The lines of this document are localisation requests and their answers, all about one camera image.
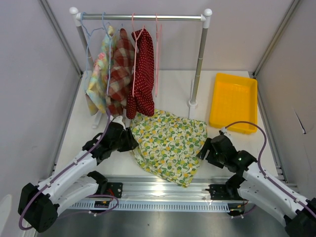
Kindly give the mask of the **red polka dot skirt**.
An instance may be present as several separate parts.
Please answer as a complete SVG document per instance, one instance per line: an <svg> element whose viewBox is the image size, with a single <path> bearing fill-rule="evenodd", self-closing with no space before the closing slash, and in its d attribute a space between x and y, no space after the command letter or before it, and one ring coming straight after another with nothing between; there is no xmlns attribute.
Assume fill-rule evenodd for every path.
<svg viewBox="0 0 316 237"><path fill-rule="evenodd" d="M146 30L137 30L132 38L138 48L133 82L131 83L126 105L126 116L133 119L139 112L145 116L154 115L155 104L153 99L154 88L154 45L150 33Z"/></svg>

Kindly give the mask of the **lemon print cloth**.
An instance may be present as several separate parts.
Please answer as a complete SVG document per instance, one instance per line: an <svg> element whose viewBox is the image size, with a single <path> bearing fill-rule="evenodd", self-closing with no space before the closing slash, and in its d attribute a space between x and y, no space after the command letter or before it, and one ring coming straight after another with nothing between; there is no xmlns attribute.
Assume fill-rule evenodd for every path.
<svg viewBox="0 0 316 237"><path fill-rule="evenodd" d="M183 188L190 185L207 139L205 122L155 110L152 117L137 113L131 131L139 144L132 153L144 171Z"/></svg>

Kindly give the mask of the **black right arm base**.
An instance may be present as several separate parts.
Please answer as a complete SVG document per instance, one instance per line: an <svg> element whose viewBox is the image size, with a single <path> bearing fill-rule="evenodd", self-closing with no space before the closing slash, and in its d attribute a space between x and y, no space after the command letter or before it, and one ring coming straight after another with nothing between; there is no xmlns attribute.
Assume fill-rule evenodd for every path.
<svg viewBox="0 0 316 237"><path fill-rule="evenodd" d="M257 189L253 185L245 185L242 183L239 187L227 184L210 184L205 191L209 192L211 200L244 200L242 196L239 195L238 191L242 188L245 188L247 191L257 191Z"/></svg>

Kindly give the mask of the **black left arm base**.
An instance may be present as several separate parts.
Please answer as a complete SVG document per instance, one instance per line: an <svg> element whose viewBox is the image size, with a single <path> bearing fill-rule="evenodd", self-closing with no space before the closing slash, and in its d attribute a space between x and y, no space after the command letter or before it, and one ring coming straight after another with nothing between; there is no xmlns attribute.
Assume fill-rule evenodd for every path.
<svg viewBox="0 0 316 237"><path fill-rule="evenodd" d="M107 182L99 185L96 195L111 195L116 198L121 198L123 191L123 183Z"/></svg>

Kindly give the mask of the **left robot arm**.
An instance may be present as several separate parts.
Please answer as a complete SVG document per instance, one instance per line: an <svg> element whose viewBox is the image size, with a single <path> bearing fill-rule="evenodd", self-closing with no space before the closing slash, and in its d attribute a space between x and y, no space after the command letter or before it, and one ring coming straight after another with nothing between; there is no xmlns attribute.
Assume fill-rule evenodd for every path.
<svg viewBox="0 0 316 237"><path fill-rule="evenodd" d="M83 198L118 200L118 196L110 193L108 179L96 167L113 152L128 152L137 147L129 127L116 120L109 122L105 131L87 141L63 170L36 185L28 183L23 187L18 205L20 229L45 232L68 207Z"/></svg>

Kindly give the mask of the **pink wire hanger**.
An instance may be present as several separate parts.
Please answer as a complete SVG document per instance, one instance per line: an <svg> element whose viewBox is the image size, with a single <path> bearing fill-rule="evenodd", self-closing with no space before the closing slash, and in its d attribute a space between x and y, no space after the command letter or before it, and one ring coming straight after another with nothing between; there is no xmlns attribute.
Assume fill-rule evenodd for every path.
<svg viewBox="0 0 316 237"><path fill-rule="evenodd" d="M159 77L159 58L160 58L160 45L161 45L161 31L162 24L158 22L158 15L156 14L156 85L155 97L158 95L158 77Z"/></svg>
<svg viewBox="0 0 316 237"><path fill-rule="evenodd" d="M138 46L137 46L137 43L138 43L138 40L144 30L144 28L141 29L140 33L139 34L136 34L136 30L135 30L135 23L134 23L134 16L135 16L135 13L132 13L132 16L131 16L131 22L132 22L132 29L133 29L133 35L134 35L134 39L135 39L135 47L134 47L134 72L133 72L133 84L132 84L132 97L134 97L134 93L135 93L135 82L136 82L136 59L137 59L137 49L138 49Z"/></svg>

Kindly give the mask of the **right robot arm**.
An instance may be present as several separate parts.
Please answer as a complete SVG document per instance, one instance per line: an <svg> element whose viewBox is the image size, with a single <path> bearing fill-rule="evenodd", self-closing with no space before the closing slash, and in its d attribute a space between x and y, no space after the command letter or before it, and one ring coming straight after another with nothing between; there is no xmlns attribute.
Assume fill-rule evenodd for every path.
<svg viewBox="0 0 316 237"><path fill-rule="evenodd" d="M207 138L197 156L233 173L225 184L209 185L212 200L248 200L279 221L290 237L316 235L316 200L290 189L249 152L237 151L227 136Z"/></svg>

